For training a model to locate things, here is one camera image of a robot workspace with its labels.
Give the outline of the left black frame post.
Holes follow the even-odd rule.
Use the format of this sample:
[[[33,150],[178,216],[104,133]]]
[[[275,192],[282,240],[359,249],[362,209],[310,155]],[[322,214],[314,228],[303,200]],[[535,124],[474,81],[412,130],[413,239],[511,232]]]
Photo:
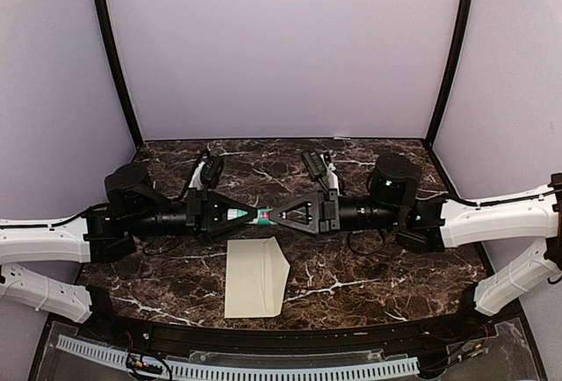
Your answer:
[[[127,130],[133,141],[134,147],[138,150],[143,146],[144,140],[138,120],[133,110],[133,103],[126,85],[125,74],[119,58],[117,43],[112,28],[112,19],[109,12],[109,4],[107,0],[94,0],[94,4],[97,14],[97,22],[104,45],[104,51],[118,96],[119,106],[125,118]]]

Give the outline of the cream paper envelope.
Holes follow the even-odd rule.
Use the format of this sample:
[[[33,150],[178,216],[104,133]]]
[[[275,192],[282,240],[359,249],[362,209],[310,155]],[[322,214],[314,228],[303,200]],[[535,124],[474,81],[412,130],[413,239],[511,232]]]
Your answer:
[[[280,315],[290,269],[274,237],[228,241],[224,317]]]

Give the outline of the green white glue stick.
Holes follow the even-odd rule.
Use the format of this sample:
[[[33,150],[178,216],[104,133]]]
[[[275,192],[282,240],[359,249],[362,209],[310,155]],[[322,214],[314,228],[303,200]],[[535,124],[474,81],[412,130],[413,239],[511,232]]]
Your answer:
[[[253,219],[247,221],[248,225],[255,225],[255,226],[271,226],[274,225],[274,222],[270,219],[270,212],[271,209],[268,208],[260,208],[256,210],[256,215]],[[227,210],[227,219],[239,219],[243,217],[248,217],[249,213],[247,211],[241,209],[233,209],[230,208]]]

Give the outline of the right black frame post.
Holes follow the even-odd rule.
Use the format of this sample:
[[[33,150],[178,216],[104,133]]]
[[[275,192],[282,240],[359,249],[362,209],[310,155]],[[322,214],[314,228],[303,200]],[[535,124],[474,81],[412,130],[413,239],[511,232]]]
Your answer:
[[[462,47],[464,45],[471,6],[472,0],[458,0],[457,14],[450,39],[450,48],[443,70],[443,78],[436,97],[436,104],[429,121],[429,128],[424,138],[424,144],[427,150],[432,150],[434,148],[437,135],[443,123],[443,117],[450,98],[455,75],[458,70]]]

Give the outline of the black frame post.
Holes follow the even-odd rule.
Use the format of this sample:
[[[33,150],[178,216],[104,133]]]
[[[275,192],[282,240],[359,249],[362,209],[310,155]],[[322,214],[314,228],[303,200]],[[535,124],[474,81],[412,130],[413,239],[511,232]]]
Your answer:
[[[138,150],[143,146],[144,140],[138,120],[133,110],[133,103],[126,85],[125,74],[119,58],[117,43],[112,28],[112,19],[109,12],[109,4],[107,0],[94,0],[94,4],[97,14],[97,22],[104,45],[104,51],[118,96],[119,106],[125,118],[127,130],[133,141],[134,147]]]
[[[472,0],[458,0],[457,14],[450,39],[450,48],[443,70],[443,78],[436,97],[436,104],[429,121],[429,128],[424,138],[424,144],[427,150],[432,150],[434,148],[437,135],[443,123],[443,117],[450,98],[455,75],[458,70],[462,47],[464,45],[471,6]]]

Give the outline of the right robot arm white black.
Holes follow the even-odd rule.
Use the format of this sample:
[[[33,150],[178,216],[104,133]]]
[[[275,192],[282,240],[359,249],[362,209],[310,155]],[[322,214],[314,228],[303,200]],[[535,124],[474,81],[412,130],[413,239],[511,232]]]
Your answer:
[[[378,157],[366,182],[367,195],[343,196],[328,185],[328,167],[315,152],[301,156],[322,189],[270,211],[270,221],[308,234],[393,231],[415,253],[441,252],[481,241],[531,238],[532,244],[506,267],[469,286],[462,310],[448,322],[458,341],[538,284],[561,279],[561,175],[532,190],[495,198],[451,194],[419,199],[420,166],[395,153]]]

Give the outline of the black front table rail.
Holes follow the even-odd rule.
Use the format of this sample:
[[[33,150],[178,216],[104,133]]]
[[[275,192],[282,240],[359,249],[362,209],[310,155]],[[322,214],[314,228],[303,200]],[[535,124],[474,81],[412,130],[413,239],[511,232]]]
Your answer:
[[[496,330],[491,320],[469,313],[383,326],[299,331],[189,327],[94,313],[78,326],[78,333],[156,354],[187,356],[194,351],[304,355],[381,349],[387,354],[429,353],[459,342],[489,339]]]

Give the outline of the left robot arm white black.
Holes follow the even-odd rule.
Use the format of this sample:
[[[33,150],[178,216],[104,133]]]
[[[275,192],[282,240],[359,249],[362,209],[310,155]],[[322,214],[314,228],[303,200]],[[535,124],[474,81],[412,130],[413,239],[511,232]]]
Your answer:
[[[106,202],[63,219],[2,220],[1,297],[55,313],[75,323],[89,320],[105,342],[124,334],[104,289],[65,284],[24,268],[26,262],[117,262],[136,250],[142,237],[192,236],[202,243],[231,234],[258,210],[215,191],[221,160],[206,164],[201,181],[179,198],[157,191],[148,168],[128,163],[104,180]]]

